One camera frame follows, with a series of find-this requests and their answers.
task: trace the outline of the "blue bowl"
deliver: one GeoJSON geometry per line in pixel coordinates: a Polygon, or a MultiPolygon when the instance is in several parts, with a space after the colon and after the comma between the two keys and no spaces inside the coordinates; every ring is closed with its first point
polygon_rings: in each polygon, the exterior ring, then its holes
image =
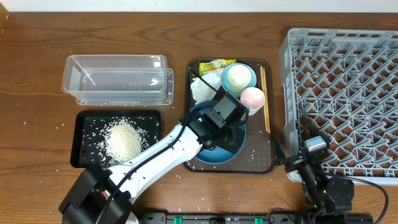
{"type": "Polygon", "coordinates": [[[221,85],[223,86],[224,90],[230,92],[230,93],[231,93],[232,95],[234,95],[235,97],[240,97],[240,96],[241,96],[241,93],[238,94],[238,93],[234,93],[234,92],[232,92],[231,90],[229,90],[228,71],[229,71],[229,70],[231,69],[231,67],[234,66],[234,65],[244,65],[244,66],[246,66],[246,67],[250,70],[250,72],[251,72],[251,81],[249,82],[249,84],[247,85],[246,88],[255,87],[255,86],[256,86],[256,83],[257,83],[257,76],[256,76],[256,73],[253,71],[253,69],[252,69],[249,65],[245,65],[245,64],[243,64],[243,63],[235,63],[235,64],[232,64],[232,65],[228,65],[228,66],[223,70],[223,73],[221,74],[221,85]]]}
{"type": "MultiPolygon", "coordinates": [[[[205,102],[199,103],[199,104],[195,105],[193,108],[191,108],[191,111],[198,107],[205,106],[205,105],[215,106],[217,104],[217,102],[218,101],[216,101],[216,100],[210,100],[210,101],[205,101],[205,102]]],[[[240,153],[242,151],[244,143],[246,142],[246,126],[242,125],[239,128],[244,131],[244,136],[243,136],[242,144],[239,147],[237,153],[233,154],[221,147],[216,147],[213,150],[206,150],[206,149],[203,150],[201,153],[197,154],[197,156],[195,156],[195,158],[197,158],[198,160],[200,160],[202,162],[206,162],[209,164],[221,164],[221,163],[228,162],[231,159],[233,159],[236,155],[238,155],[238,153],[240,153]]]]}

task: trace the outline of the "white tissue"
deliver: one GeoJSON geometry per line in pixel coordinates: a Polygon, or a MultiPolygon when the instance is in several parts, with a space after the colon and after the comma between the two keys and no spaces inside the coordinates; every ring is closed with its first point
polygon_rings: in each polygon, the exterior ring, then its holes
{"type": "MultiPolygon", "coordinates": [[[[221,74],[223,69],[217,69],[206,73],[202,78],[209,83],[212,87],[218,90],[221,86],[221,74]]],[[[213,99],[216,95],[210,87],[203,83],[199,78],[194,78],[193,83],[191,83],[192,97],[196,100],[196,105],[198,103],[208,101],[213,99]]]]}

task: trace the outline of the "cup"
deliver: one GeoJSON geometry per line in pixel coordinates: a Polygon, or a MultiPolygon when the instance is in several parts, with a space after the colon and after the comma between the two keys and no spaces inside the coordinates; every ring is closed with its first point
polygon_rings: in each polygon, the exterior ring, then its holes
{"type": "Polygon", "coordinates": [[[262,90],[256,87],[250,87],[243,90],[241,95],[241,102],[249,106],[249,116],[254,115],[259,109],[264,106],[266,96],[262,90]]]}
{"type": "Polygon", "coordinates": [[[251,81],[251,72],[244,65],[234,65],[228,70],[229,90],[240,94],[251,81]]]}

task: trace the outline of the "black tray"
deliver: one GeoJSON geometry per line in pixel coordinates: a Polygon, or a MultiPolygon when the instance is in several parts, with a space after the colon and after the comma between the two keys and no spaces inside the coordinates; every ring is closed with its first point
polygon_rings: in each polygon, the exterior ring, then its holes
{"type": "MultiPolygon", "coordinates": [[[[210,62],[216,58],[197,58],[189,62],[188,66],[199,74],[199,63],[210,62]]],[[[262,89],[260,67],[266,69],[267,93],[269,104],[269,121],[271,133],[274,126],[273,115],[273,96],[272,96],[272,71],[269,64],[261,59],[236,59],[238,63],[249,65],[257,76],[256,87],[262,89]]],[[[193,158],[185,162],[185,167],[192,172],[212,172],[212,173],[234,173],[234,174],[266,174],[273,170],[274,164],[274,143],[271,141],[271,135],[266,132],[266,123],[264,118],[264,107],[255,115],[250,116],[246,123],[246,143],[242,151],[233,159],[222,164],[208,164],[193,158]]]]}
{"type": "Polygon", "coordinates": [[[140,127],[147,131],[146,140],[148,146],[144,147],[143,150],[160,140],[160,113],[156,110],[82,111],[77,114],[75,133],[73,135],[72,153],[70,155],[70,164],[73,167],[84,168],[94,163],[101,164],[103,167],[109,166],[110,157],[106,157],[105,161],[101,161],[102,157],[98,155],[99,150],[95,148],[94,143],[97,144],[104,141],[104,137],[99,135],[99,132],[105,124],[108,124],[116,117],[130,118],[130,120],[136,122],[134,124],[135,128],[140,127]]]}

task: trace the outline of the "wooden tabletop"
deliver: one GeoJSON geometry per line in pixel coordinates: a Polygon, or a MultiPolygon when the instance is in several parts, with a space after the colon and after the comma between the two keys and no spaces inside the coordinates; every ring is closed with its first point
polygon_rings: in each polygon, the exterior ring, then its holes
{"type": "MultiPolygon", "coordinates": [[[[61,90],[69,55],[166,56],[176,86],[172,107],[155,107],[163,135],[183,112],[185,66],[191,59],[262,58],[274,74],[271,109],[281,140],[285,116],[278,49],[293,27],[398,30],[398,14],[11,13],[0,42],[0,223],[60,223],[58,206],[81,172],[69,164],[75,118],[94,108],[77,105],[61,90]]],[[[398,187],[386,190],[390,205],[383,223],[396,223],[398,187]]],[[[377,219],[383,204],[378,189],[355,186],[354,212],[377,219]]],[[[182,213],[307,208],[301,185],[289,181],[283,167],[269,175],[218,175],[178,166],[135,205],[139,212],[182,213]]]]}

